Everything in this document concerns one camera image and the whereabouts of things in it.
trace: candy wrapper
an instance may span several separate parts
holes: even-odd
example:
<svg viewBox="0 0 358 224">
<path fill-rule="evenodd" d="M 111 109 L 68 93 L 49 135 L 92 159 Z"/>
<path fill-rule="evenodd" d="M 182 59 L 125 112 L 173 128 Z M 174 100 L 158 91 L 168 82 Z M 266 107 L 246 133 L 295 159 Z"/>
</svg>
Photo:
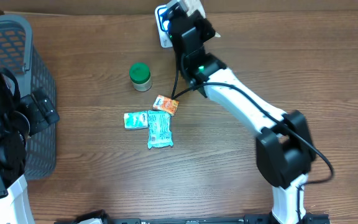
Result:
<svg viewBox="0 0 358 224">
<path fill-rule="evenodd" d="M 173 146 L 171 116 L 163 111 L 149 111 L 149 141 L 147 147 Z"/>
<path fill-rule="evenodd" d="M 177 102 L 176 100 L 171 100 L 168 97 L 159 95 L 155 100 L 153 109 L 165 111 L 169 113 L 171 116 L 173 116 L 177 112 L 178 104 L 179 102 Z"/>
<path fill-rule="evenodd" d="M 148 128 L 147 111 L 124 114 L 125 129 Z"/>
</svg>

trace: wooden tabletop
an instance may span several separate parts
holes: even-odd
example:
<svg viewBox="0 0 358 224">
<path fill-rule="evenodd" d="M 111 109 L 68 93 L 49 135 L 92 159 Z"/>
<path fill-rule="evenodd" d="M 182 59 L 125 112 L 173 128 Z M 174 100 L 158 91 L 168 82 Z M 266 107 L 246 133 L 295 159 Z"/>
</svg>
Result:
<svg viewBox="0 0 358 224">
<path fill-rule="evenodd" d="M 300 110 L 335 180 L 307 186 L 308 212 L 358 223 L 358 11 L 209 14 L 222 35 L 207 49 L 269 103 Z M 271 186 L 255 164 L 254 138 L 198 92 L 181 96 L 174 147 L 147 149 L 148 130 L 123 114 L 149 110 L 175 79 L 154 15 L 28 17 L 34 44 L 58 88 L 57 167 L 29 182 L 38 223 L 105 209 L 112 217 L 233 217 L 268 213 Z M 146 63 L 153 86 L 132 87 Z M 182 78 L 178 90 L 186 88 Z M 329 174 L 318 159 L 310 179 Z"/>
</svg>

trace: small container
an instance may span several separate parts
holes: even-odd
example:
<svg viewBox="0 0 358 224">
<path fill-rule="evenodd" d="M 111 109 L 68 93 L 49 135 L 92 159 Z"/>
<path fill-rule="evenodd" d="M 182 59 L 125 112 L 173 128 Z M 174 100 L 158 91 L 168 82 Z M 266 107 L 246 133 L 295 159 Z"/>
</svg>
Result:
<svg viewBox="0 0 358 224">
<path fill-rule="evenodd" d="M 135 63 L 129 70 L 129 76 L 137 91 L 147 91 L 152 87 L 150 69 L 144 63 Z"/>
</svg>

